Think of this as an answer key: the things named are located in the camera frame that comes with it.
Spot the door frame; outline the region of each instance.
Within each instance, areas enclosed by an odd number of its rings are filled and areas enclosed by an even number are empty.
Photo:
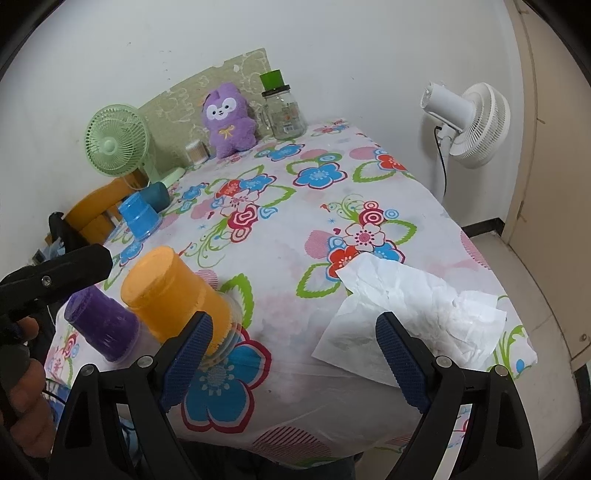
[[[530,37],[527,33],[523,15],[530,15],[533,11],[521,0],[504,0],[509,17],[513,23],[519,57],[521,58],[521,72],[523,77],[524,125],[521,146],[521,158],[517,170],[515,189],[505,221],[505,229],[501,238],[508,244],[515,230],[517,219],[521,213],[527,183],[530,179],[531,165],[534,160],[535,138],[538,128],[538,92],[535,81],[535,65],[531,49]]]

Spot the blue grip pad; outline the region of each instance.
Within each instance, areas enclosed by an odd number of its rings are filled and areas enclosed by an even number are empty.
[[[375,324],[378,345],[394,374],[407,403],[426,413],[431,406],[427,396],[427,379],[390,322],[380,315]]]
[[[204,314],[191,336],[178,349],[178,353],[164,376],[160,406],[165,412],[183,401],[205,350],[212,341],[212,318]]]

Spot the white wall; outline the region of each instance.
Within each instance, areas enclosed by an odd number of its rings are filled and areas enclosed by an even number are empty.
[[[503,0],[66,0],[0,82],[0,274],[42,244],[51,212],[109,181],[82,149],[94,112],[140,106],[260,47],[309,120],[347,117],[431,189],[442,177],[424,86],[497,87],[512,108],[509,138],[480,170],[450,167],[445,205],[462,225],[505,217],[523,95]]]

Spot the tissue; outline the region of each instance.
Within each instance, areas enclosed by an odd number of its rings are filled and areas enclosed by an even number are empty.
[[[370,253],[355,257],[337,275],[352,292],[320,338],[314,358],[386,385],[398,386],[375,338],[375,321],[394,312],[410,335],[433,355],[479,369],[502,335],[506,312],[497,296],[458,293],[441,278]]]

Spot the green leaf print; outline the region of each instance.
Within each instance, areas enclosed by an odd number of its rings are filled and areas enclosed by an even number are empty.
[[[370,160],[370,161],[367,161],[365,163],[362,163],[353,172],[353,177],[352,177],[353,178],[353,181],[355,183],[368,183],[370,181],[380,181],[380,180],[388,179],[388,178],[390,178],[392,175],[394,175],[396,173],[396,170],[392,170],[392,171],[389,171],[389,172],[387,172],[385,174],[376,175],[376,176],[373,176],[373,177],[369,177],[369,176],[365,176],[364,175],[364,170],[370,169],[373,165],[376,165],[377,166],[378,164],[379,164],[379,162],[376,161],[376,160]]]
[[[224,185],[228,181],[230,181],[230,179],[216,179],[213,182],[211,182],[207,187],[205,187],[203,189],[203,191],[205,193],[207,193],[208,195],[213,195],[214,192],[217,190],[217,189],[214,190],[215,185],[217,185],[218,183],[221,183],[222,185]]]
[[[103,290],[104,291],[109,290],[113,286],[113,283],[115,283],[115,281],[119,278],[119,276],[121,275],[121,272],[123,272],[124,268],[121,265],[119,265],[120,259],[121,259],[121,254],[117,254],[114,257],[112,257],[111,260],[113,261],[113,269],[111,269],[111,273],[109,274],[109,277],[103,283]]]
[[[240,180],[253,179],[253,178],[254,178],[254,177],[256,177],[257,175],[260,175],[260,174],[263,172],[263,170],[265,170],[265,166],[264,166],[264,165],[259,165],[258,167],[251,168],[250,170],[247,170],[246,172],[244,172],[244,173],[241,173],[241,174],[240,174],[238,177],[236,177],[236,178],[237,178],[237,179],[240,179]],[[255,173],[254,173],[253,175],[250,175],[250,176],[248,176],[248,177],[247,177],[247,175],[248,175],[250,172],[255,172]]]
[[[279,205],[281,202],[286,201],[289,197],[291,197],[296,192],[296,189],[293,189],[291,187],[283,187],[281,185],[268,185],[265,192],[270,192],[271,191],[270,189],[280,189],[280,190],[283,190],[285,193],[283,194],[283,196],[279,197],[277,200],[274,200],[271,203],[267,203],[266,205],[262,205],[263,208],[271,208],[271,207],[274,207],[275,205]]]
[[[293,169],[293,167],[296,166],[296,165],[302,164],[302,163],[313,163],[314,165],[319,165],[322,162],[319,162],[316,158],[308,158],[306,160],[298,160],[298,161],[293,161],[291,163],[288,163],[286,165],[285,169],[287,170],[287,173],[290,173],[292,175],[297,175],[301,170],[295,171]]]
[[[324,465],[325,463],[335,462],[337,460],[339,460],[337,457],[312,457],[305,460],[300,460],[295,465],[311,468],[314,466]]]
[[[330,288],[325,288],[324,290],[309,290],[308,289],[308,281],[310,280],[310,277],[312,276],[312,273],[314,272],[315,269],[317,268],[321,268],[322,271],[324,272],[326,270],[326,267],[328,267],[330,265],[330,263],[326,262],[326,263],[315,263],[313,265],[310,266],[310,268],[308,268],[308,270],[306,270],[306,273],[304,273],[304,276],[301,278],[300,282],[297,284],[297,288],[295,290],[295,294],[298,297],[301,297],[303,299],[318,299],[321,297],[326,297],[327,295],[330,295],[331,293],[334,293],[335,291],[337,291],[340,287],[341,282],[337,281],[337,282],[331,282],[329,280],[326,281],[326,283],[330,283],[333,284]]]
[[[386,223],[395,223],[396,225],[402,225],[408,228],[407,234],[404,235],[400,240],[392,240],[395,245],[401,245],[408,242],[414,236],[414,234],[417,233],[417,226],[413,223],[405,222],[404,220],[386,220],[384,224]]]
[[[186,256],[192,257],[194,255],[197,255],[197,265],[199,265],[201,268],[215,267],[224,259],[225,255],[220,257],[217,262],[214,262],[212,264],[205,264],[203,263],[203,261],[209,258],[210,252],[219,252],[222,248],[230,244],[230,239],[223,235],[227,226],[227,218],[223,218],[222,220],[220,220],[213,227],[211,227],[205,235],[201,237],[201,245],[199,245],[197,252],[186,254]],[[223,240],[223,242],[216,244],[215,242],[217,240]]]
[[[224,285],[219,288],[219,291],[222,293],[228,293],[234,288],[238,289],[242,299],[242,326],[248,328],[252,322],[252,312],[255,309],[255,299],[252,296],[252,286],[248,281],[248,277],[245,274],[240,273],[224,283]]]
[[[513,330],[511,330],[511,332],[508,335],[507,332],[503,332],[503,336],[501,337],[501,340],[499,340],[499,343],[497,345],[497,348],[501,353],[501,361],[499,361],[499,356],[496,353],[496,349],[493,352],[495,363],[504,365],[505,368],[511,374],[513,380],[517,380],[521,376],[521,374],[530,367],[528,365],[517,375],[514,374],[514,369],[511,366],[511,345],[513,345],[517,341],[515,337],[516,335],[525,338],[525,327],[523,325],[516,326],[515,328],[513,328]]]
[[[362,197],[358,193],[347,195],[342,202],[330,202],[324,205],[329,212],[336,212],[338,216],[345,220],[359,223],[359,212],[363,210],[363,200],[354,197]]]

